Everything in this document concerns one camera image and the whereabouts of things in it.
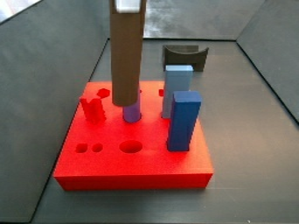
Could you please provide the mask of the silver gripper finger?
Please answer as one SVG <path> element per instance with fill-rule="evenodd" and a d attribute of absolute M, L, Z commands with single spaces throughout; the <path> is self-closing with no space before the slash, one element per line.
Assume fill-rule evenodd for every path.
<path fill-rule="evenodd" d="M 142 7 L 142 0 L 115 0 L 119 13 L 138 13 Z"/>

